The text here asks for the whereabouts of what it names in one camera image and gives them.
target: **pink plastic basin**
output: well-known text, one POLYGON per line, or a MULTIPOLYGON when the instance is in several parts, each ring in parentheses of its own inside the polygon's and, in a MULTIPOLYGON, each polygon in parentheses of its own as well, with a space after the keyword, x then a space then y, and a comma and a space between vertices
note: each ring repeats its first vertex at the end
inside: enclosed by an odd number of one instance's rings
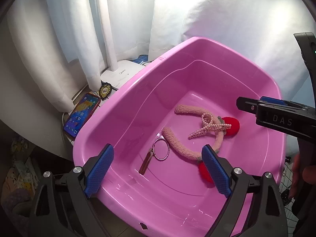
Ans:
MULTIPOLYGON (((237 118, 240 130, 224 137, 219 156, 247 174, 269 171, 279 183, 285 134, 258 126, 255 115, 239 111, 239 96, 281 98, 274 80, 254 63, 218 42, 191 38, 141 70, 94 113, 75 140, 75 165, 112 144, 114 161, 97 194, 103 204, 149 237, 204 236, 226 199, 201 179, 196 163, 171 149, 165 161, 153 158, 144 175, 138 170, 164 126, 191 150, 213 144, 210 135, 188 139, 201 119, 174 114, 177 104, 186 104, 237 118)), ((157 143, 156 152, 165 156, 164 142, 157 143)), ((243 227, 251 197, 246 197, 233 235, 243 227)))

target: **blue gripper pad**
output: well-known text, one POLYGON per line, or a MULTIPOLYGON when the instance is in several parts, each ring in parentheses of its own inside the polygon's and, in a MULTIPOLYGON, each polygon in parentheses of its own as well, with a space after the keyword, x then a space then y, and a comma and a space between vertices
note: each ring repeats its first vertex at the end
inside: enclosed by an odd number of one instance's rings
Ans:
POLYGON ((91 197, 92 194, 97 193, 113 159, 114 148, 112 145, 109 145, 87 176, 86 188, 84 189, 84 193, 88 198, 91 197))
POLYGON ((212 154, 206 145, 202 148, 202 160, 210 173, 216 188, 220 194, 224 194, 226 198, 232 193, 230 189, 229 177, 217 158, 212 154))
POLYGON ((266 102, 269 102, 269 103, 274 103, 274 104, 286 105, 283 100, 279 100, 279 99, 275 99, 275 98, 271 98, 271 97, 266 97, 266 96, 262 96, 260 98, 260 100, 261 101, 266 101, 266 102))

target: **white curtain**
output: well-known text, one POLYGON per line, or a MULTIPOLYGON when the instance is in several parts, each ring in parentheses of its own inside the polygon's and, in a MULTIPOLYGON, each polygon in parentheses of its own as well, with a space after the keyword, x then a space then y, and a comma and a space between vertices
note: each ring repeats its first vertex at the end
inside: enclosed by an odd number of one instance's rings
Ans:
POLYGON ((141 54, 152 61, 192 36, 214 39, 254 61, 276 80, 284 99, 293 99, 306 81, 304 94, 312 95, 293 37, 315 33, 301 0, 27 1, 13 4, 10 31, 25 66, 60 111, 72 106, 71 92, 62 87, 57 69, 78 60, 96 90, 107 64, 141 54), (42 20, 33 20, 34 14, 42 20))

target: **metal keyring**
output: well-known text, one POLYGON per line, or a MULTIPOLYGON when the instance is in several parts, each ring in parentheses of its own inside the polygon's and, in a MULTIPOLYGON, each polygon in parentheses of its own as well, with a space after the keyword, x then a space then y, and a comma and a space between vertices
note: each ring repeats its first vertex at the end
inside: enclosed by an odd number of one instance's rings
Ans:
POLYGON ((165 138, 158 138, 154 143, 153 143, 153 154, 154 154, 154 157, 156 158, 156 159, 158 159, 159 161, 164 161, 167 157, 168 157, 168 155, 169 155, 169 151, 170 151, 170 147, 169 147, 169 144, 168 144, 168 142, 167 142, 167 140, 165 139, 165 138), (163 159, 159 159, 157 156, 156 156, 156 154, 155 154, 155 143, 156 142, 158 142, 158 141, 164 141, 166 144, 167 144, 167 146, 168 146, 168 153, 167 153, 167 155, 163 158, 163 159))

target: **red pom-pom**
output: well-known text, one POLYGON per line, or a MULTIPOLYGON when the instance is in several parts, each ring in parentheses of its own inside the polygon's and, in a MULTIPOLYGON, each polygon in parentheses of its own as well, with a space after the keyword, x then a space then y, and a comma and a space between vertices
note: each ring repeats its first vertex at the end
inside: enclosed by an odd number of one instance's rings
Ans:
POLYGON ((234 135, 239 131, 239 121, 235 118, 224 117, 225 124, 230 124, 232 127, 230 129, 226 129, 226 135, 234 135))
POLYGON ((200 171, 200 174, 202 176, 202 178, 204 178, 206 181, 210 182, 210 183, 214 183, 205 164, 203 162, 201 162, 198 165, 198 170, 200 171))

